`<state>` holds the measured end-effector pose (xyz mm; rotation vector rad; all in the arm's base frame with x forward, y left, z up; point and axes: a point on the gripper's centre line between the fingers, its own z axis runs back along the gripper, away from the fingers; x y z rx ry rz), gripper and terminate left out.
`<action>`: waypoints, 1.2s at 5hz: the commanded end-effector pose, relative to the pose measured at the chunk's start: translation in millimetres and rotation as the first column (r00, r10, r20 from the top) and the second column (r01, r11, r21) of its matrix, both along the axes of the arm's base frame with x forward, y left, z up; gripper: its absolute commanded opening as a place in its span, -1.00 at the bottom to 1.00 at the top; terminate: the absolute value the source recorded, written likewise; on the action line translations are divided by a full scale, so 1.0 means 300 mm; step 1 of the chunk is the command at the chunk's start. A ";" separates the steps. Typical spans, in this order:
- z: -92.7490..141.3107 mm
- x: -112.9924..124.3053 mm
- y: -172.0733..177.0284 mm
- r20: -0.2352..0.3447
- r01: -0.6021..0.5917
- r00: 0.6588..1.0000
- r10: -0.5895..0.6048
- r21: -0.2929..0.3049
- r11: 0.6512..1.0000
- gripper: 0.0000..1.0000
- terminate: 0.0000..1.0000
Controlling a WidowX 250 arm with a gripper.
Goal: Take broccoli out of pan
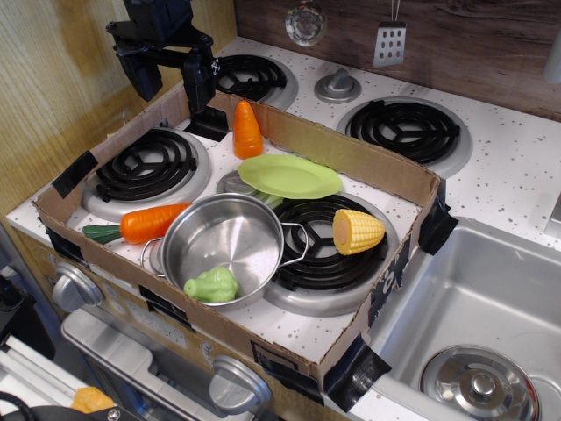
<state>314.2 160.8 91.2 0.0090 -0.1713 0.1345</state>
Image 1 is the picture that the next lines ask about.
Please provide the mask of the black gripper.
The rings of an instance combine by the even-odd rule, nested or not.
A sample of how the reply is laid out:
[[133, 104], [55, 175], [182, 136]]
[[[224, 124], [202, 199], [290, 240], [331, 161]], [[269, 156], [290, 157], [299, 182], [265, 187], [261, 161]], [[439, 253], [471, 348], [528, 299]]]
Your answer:
[[201, 112], [216, 94], [219, 61], [212, 38], [193, 26], [190, 1], [126, 1], [125, 21], [110, 22], [106, 31], [132, 87], [145, 101], [162, 89], [158, 65], [182, 67], [191, 112]]

